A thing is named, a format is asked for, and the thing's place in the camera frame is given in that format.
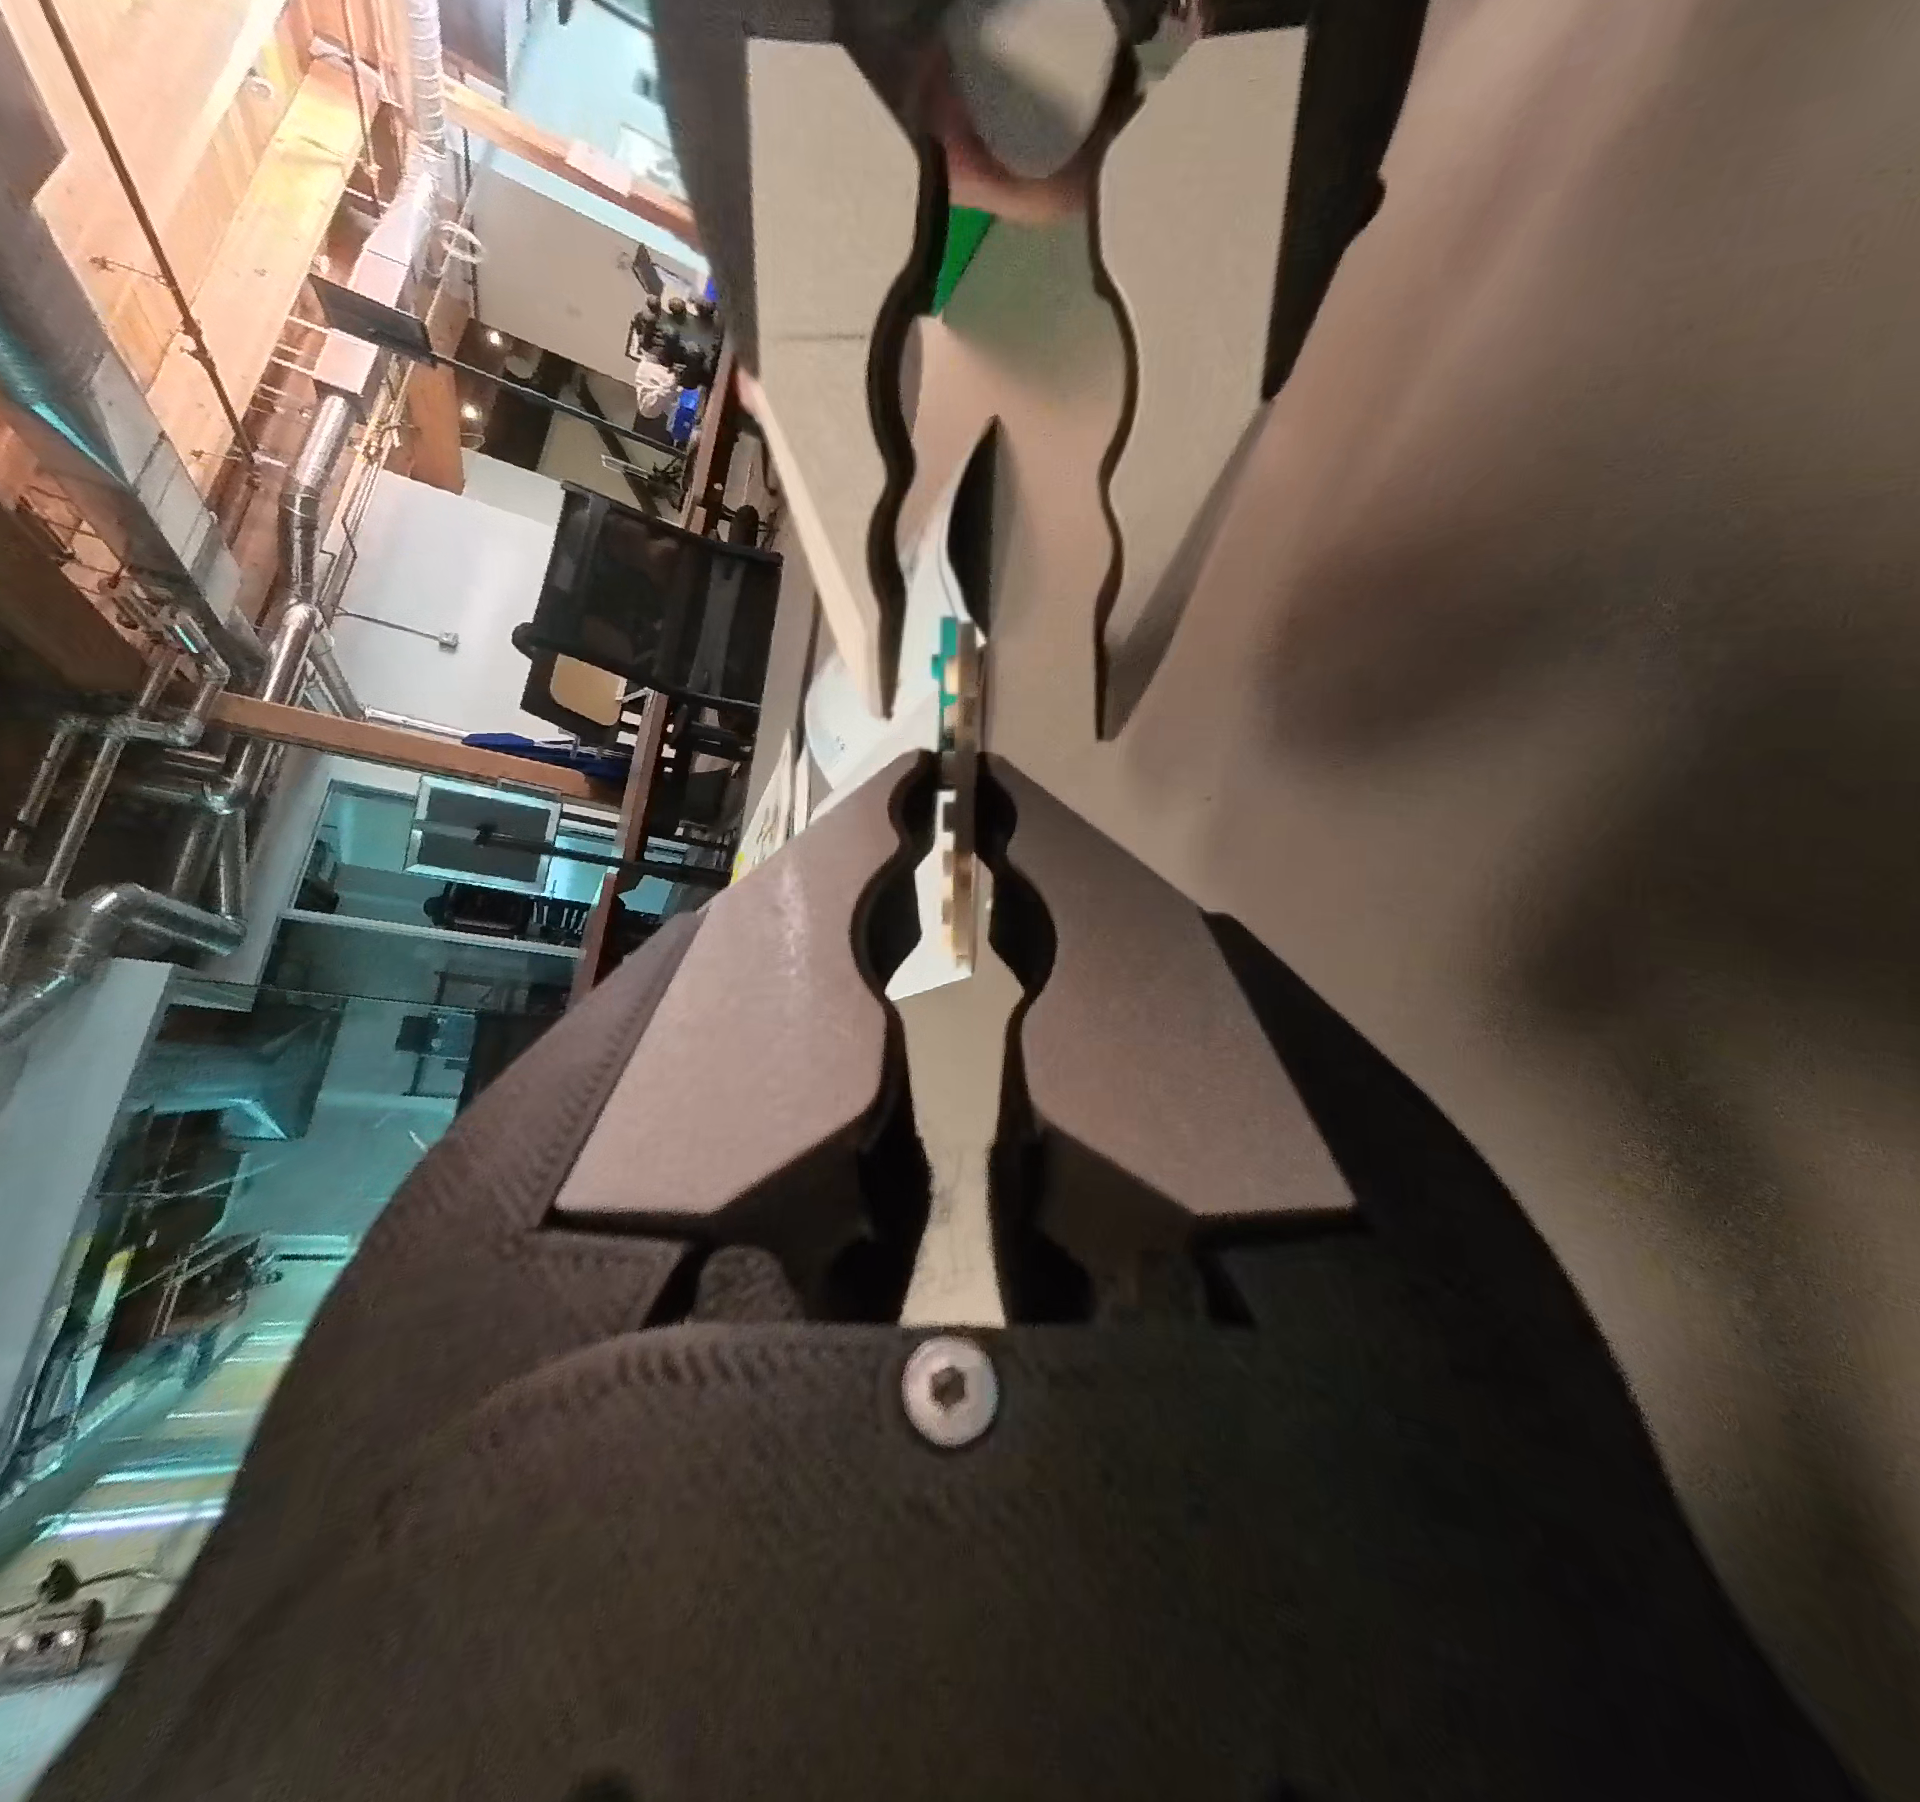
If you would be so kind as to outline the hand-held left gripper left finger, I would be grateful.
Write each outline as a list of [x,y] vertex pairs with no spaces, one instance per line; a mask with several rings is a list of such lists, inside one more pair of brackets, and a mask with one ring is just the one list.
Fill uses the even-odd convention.
[[927,1162],[889,983],[922,942],[927,755],[698,915],[551,1212],[570,1229],[909,1257]]

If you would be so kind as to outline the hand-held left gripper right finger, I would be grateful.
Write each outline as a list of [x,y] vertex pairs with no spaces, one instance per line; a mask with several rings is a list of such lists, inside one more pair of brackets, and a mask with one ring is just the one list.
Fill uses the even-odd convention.
[[1009,1026],[1013,1232],[1075,1261],[1191,1257],[1347,1220],[1356,1194],[1214,927],[1004,759],[980,764]]

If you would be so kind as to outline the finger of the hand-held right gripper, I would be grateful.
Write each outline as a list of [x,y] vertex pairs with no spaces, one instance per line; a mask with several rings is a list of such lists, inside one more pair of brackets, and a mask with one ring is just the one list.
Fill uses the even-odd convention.
[[946,196],[838,44],[750,37],[746,122],[758,413],[838,652],[884,718],[913,472],[900,349]]
[[1096,630],[1096,731],[1116,739],[1171,645],[1267,402],[1305,31],[1194,40],[1100,162],[1095,274],[1123,336],[1100,498],[1117,589]]

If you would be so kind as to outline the green plastic bin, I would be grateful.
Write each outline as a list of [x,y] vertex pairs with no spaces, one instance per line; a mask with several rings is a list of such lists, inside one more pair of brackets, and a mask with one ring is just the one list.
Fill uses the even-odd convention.
[[947,206],[938,264],[925,313],[940,320],[972,260],[996,229],[996,214],[976,206]]

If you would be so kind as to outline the round tan lego plate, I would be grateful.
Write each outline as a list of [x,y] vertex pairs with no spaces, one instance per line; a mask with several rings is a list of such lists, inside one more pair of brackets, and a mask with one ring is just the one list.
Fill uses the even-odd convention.
[[[976,781],[987,721],[987,650],[993,580],[996,467],[1002,425],[987,417],[967,456],[929,505],[917,545],[900,636],[897,729],[934,759],[930,837],[913,871],[920,935],[887,981],[906,1002],[967,980],[978,960],[983,916],[975,844]],[[976,684],[944,705],[932,679],[940,619],[972,622]]]

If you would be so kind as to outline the person's right hand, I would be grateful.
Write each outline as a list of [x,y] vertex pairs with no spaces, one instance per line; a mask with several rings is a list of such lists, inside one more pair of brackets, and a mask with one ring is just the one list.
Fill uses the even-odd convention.
[[1047,226],[1083,219],[1096,166],[1096,143],[1084,143],[1047,176],[1019,176],[972,133],[944,137],[947,206],[1002,222]]

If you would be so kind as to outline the black mesh office chair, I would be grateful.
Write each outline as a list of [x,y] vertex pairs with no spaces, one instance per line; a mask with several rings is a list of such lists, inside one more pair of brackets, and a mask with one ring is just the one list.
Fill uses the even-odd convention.
[[700,540],[672,519],[563,484],[529,622],[512,646],[618,676],[625,700],[656,690],[739,731],[758,727],[784,563],[774,551]]

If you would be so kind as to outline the light wooden chair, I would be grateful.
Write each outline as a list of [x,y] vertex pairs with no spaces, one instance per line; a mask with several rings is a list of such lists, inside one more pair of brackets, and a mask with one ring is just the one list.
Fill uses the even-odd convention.
[[572,656],[540,652],[521,706],[584,748],[610,753],[631,742],[624,679]]

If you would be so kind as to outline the black monitor on stand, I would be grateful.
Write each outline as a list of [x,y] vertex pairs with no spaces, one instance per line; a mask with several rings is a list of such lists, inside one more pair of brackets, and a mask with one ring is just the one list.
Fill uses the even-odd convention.
[[365,341],[376,349],[390,349],[428,364],[441,359],[426,322],[414,309],[350,288],[336,279],[310,276],[324,311],[324,326],[333,332]]

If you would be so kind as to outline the small black device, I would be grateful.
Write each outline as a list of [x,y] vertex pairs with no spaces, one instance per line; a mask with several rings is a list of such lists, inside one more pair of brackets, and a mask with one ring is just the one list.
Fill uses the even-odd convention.
[[25,1603],[2,1610],[2,1695],[79,1673],[103,1621],[103,1600],[56,1558]]

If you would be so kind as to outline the wooden support post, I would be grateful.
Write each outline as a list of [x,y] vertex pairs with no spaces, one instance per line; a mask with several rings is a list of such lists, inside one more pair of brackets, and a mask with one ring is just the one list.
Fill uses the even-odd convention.
[[577,807],[616,807],[618,800],[609,783],[573,766],[237,692],[220,692],[205,719],[210,727],[243,737],[396,771],[516,787]]

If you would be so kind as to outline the silver ventilation duct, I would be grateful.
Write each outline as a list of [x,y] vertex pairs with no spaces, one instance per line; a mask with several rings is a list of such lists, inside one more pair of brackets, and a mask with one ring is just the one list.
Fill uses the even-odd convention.
[[[262,690],[238,698],[244,711],[266,715],[266,711],[294,709],[304,682],[320,654],[324,632],[318,590],[322,501],[346,451],[353,425],[353,402],[345,392],[324,392],[307,426],[293,477],[280,493],[279,523],[290,593],[267,646]],[[266,729],[246,729],[244,757],[227,775],[202,785],[202,810],[207,819],[207,872],[213,892],[210,907],[186,898],[184,856],[178,858],[163,887],[126,880],[79,896],[67,894],[67,884],[108,800],[121,759],[135,748],[190,748],[213,724],[216,700],[225,690],[228,669],[210,645],[200,645],[190,635],[178,632],[178,642],[200,666],[200,682],[186,711],[159,718],[148,706],[161,694],[170,676],[170,669],[159,666],[149,674],[130,711],[103,718],[60,718],[30,789],[16,810],[23,819],[36,817],[60,781],[60,766],[79,736],[98,737],[94,759],[67,808],[53,852],[38,882],[15,889],[4,905],[2,1039],[5,1045],[21,1042],[68,994],[94,981],[126,939],[200,954],[228,954],[244,939],[246,815],[258,799],[269,755],[280,747]]]

